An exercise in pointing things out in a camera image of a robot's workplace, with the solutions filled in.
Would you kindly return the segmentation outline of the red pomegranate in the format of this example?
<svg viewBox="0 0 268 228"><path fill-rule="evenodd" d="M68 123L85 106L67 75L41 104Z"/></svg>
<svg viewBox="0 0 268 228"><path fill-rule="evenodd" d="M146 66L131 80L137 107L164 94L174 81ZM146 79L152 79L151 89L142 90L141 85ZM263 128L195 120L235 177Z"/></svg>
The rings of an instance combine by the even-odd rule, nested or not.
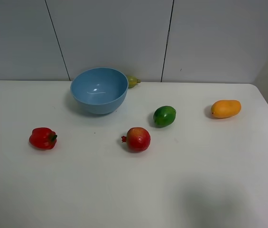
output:
<svg viewBox="0 0 268 228"><path fill-rule="evenodd" d="M126 143L130 152L138 153L148 149L151 136L146 129L133 127L128 130L125 136L121 137L121 141Z"/></svg>

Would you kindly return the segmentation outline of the yellow green pear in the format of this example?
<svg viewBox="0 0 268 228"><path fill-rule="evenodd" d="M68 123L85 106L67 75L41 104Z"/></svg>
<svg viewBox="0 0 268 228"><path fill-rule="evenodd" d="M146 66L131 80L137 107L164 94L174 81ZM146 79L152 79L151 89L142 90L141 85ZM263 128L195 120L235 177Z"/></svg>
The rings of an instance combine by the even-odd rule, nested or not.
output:
<svg viewBox="0 0 268 228"><path fill-rule="evenodd" d="M134 76L127 76L127 80L129 83L129 87L128 88L134 88L136 85L138 85L139 83L141 83L140 79L137 79Z"/></svg>

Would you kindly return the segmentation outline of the red bell pepper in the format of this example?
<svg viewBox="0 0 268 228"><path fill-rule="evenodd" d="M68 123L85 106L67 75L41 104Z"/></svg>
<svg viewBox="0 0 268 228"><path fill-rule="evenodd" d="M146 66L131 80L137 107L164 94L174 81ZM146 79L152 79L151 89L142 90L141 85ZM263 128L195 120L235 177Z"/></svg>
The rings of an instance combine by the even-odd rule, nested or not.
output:
<svg viewBox="0 0 268 228"><path fill-rule="evenodd" d="M35 128L29 137L29 143L40 150L51 150L57 142L57 134L49 128Z"/></svg>

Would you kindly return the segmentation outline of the blue plastic bowl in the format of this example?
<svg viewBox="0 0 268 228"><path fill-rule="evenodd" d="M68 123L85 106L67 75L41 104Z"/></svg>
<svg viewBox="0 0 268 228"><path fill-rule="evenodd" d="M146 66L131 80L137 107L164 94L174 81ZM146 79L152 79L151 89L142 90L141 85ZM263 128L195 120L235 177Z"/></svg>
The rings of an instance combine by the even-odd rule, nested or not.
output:
<svg viewBox="0 0 268 228"><path fill-rule="evenodd" d="M84 111L109 114L121 106L128 87L129 82L122 72L98 67L78 75L72 81L70 91Z"/></svg>

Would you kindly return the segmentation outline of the green lime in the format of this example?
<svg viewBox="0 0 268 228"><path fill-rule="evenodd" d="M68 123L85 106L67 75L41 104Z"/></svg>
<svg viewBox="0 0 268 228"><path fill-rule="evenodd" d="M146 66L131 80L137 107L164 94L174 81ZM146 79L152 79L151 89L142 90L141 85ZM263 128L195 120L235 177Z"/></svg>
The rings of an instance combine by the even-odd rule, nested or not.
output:
<svg viewBox="0 0 268 228"><path fill-rule="evenodd" d="M176 118L176 110L171 106L159 107L153 114L156 127L166 127L171 125Z"/></svg>

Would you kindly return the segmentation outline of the orange yellow mango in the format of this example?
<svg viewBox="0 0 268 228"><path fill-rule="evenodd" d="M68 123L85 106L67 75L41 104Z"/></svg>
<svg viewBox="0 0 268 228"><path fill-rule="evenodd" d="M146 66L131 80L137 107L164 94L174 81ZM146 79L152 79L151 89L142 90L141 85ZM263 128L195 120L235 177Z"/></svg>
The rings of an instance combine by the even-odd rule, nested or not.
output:
<svg viewBox="0 0 268 228"><path fill-rule="evenodd" d="M236 116L241 111L241 103L237 100L219 100L211 106L214 118L229 118Z"/></svg>

